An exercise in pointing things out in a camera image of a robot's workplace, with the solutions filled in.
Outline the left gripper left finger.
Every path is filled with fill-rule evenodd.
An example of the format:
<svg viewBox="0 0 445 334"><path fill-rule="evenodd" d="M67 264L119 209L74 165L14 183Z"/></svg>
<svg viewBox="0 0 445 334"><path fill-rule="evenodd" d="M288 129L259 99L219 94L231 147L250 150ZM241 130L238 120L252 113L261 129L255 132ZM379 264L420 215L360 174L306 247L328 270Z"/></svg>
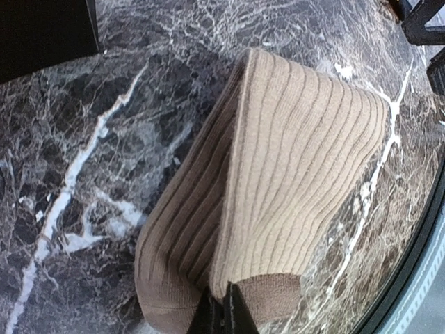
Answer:
<svg viewBox="0 0 445 334"><path fill-rule="evenodd" d="M222 334L223 317L223 306L213 297L210 288L205 287L187 334Z"/></svg>

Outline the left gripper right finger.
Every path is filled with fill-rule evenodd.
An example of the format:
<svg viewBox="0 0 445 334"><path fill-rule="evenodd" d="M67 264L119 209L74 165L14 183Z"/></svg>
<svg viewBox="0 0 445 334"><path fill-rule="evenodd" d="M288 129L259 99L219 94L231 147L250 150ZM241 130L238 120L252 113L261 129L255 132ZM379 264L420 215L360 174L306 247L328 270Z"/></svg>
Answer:
<svg viewBox="0 0 445 334"><path fill-rule="evenodd" d="M223 299L225 334L259 334L241 290L237 284L228 283Z"/></svg>

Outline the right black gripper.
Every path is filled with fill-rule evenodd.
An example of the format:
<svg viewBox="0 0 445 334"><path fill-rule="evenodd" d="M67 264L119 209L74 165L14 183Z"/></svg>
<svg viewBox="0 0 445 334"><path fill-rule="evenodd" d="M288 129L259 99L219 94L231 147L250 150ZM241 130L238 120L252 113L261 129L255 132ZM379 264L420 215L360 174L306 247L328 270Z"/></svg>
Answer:
<svg viewBox="0 0 445 334"><path fill-rule="evenodd" d="M444 25L426 26L442 9L444 0L418 1L414 7L409 1L389 0L389 5L402 22L403 33L410 44L444 45ZM426 73L433 93L444 94L444 49L431 59Z"/></svg>

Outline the brown ribbed sock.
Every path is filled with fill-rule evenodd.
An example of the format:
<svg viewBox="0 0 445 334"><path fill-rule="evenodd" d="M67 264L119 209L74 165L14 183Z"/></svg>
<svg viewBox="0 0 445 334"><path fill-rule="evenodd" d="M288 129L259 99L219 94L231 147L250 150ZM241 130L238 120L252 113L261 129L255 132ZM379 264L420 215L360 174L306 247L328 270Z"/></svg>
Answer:
<svg viewBox="0 0 445 334"><path fill-rule="evenodd" d="M289 317L327 226L381 148L377 95L248 49L140 231L145 320L185 333L204 291L240 287L256 325Z"/></svg>

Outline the black display box with lid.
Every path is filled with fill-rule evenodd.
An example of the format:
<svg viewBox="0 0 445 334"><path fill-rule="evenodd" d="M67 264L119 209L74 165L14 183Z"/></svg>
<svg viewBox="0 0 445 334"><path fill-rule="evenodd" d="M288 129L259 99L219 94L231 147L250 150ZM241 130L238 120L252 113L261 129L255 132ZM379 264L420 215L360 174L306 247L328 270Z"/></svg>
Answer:
<svg viewBox="0 0 445 334"><path fill-rule="evenodd" d="M95 2L1 2L1 83L99 52Z"/></svg>

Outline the black front rail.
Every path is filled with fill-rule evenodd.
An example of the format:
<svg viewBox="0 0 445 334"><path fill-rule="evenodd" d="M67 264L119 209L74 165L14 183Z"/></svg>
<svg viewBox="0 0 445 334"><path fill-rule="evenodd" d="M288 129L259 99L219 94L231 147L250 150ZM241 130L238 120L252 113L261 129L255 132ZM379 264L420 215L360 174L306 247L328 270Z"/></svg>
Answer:
<svg viewBox="0 0 445 334"><path fill-rule="evenodd" d="M414 272L420 265L428 243L432 240L436 226L440 223L444 223L444 165L441 165L437 172L421 219L395 271L358 325L354 327L353 333L379 333L378 330L395 309L414 277Z"/></svg>

